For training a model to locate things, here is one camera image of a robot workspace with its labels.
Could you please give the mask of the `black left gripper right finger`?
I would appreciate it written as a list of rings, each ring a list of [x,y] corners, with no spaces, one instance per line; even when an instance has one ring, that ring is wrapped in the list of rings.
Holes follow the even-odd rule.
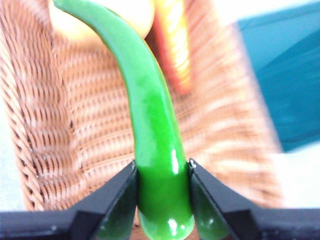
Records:
[[[189,182],[201,240],[318,240],[318,208],[265,208],[227,187],[194,159]]]

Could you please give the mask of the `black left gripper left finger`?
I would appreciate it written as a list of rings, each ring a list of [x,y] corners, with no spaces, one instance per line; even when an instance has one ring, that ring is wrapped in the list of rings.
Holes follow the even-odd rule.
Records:
[[[131,162],[96,191],[65,210],[2,211],[2,240],[128,240],[137,205]]]

